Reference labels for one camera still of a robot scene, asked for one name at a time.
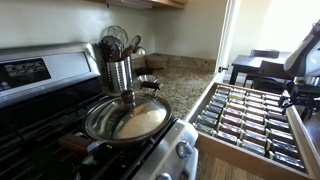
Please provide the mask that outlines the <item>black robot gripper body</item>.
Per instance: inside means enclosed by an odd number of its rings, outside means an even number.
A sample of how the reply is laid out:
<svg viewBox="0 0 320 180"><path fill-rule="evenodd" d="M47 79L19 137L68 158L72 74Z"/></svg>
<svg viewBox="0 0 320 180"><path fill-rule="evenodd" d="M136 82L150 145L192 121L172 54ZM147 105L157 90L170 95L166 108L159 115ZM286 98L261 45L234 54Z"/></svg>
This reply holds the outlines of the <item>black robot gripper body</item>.
<svg viewBox="0 0 320 180"><path fill-rule="evenodd" d="M300 85L289 82L285 90L288 94L282 93L278 101L278 106L284 109L292 105L306 107L310 113L320 111L320 88L311 85Z"/></svg>

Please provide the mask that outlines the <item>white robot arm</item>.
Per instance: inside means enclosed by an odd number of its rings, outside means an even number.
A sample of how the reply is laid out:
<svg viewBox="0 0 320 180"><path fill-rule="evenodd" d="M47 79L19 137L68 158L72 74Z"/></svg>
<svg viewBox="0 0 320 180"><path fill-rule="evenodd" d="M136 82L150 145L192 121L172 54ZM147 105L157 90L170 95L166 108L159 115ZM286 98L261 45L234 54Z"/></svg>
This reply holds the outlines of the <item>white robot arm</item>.
<svg viewBox="0 0 320 180"><path fill-rule="evenodd" d="M284 63L284 70L293 77L289 94L282 94L278 105L284 111L292 105L305 106L310 113L319 111L320 96L320 20Z"/></svg>

